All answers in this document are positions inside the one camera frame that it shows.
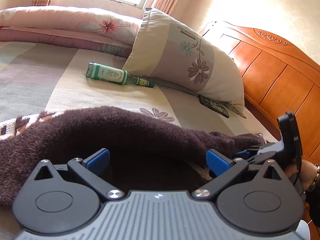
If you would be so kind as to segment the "person right hand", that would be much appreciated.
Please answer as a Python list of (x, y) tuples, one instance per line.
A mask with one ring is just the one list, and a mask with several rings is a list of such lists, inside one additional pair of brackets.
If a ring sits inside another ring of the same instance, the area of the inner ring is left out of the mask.
[[(302, 167), (300, 170), (300, 179), (302, 181), (303, 189), (308, 190), (309, 187), (313, 184), (318, 172), (318, 167), (307, 161), (307, 160), (302, 160)], [(288, 178), (290, 178), (292, 175), (298, 173), (298, 168), (296, 167), (296, 164), (290, 164), (288, 165), (284, 173)]]

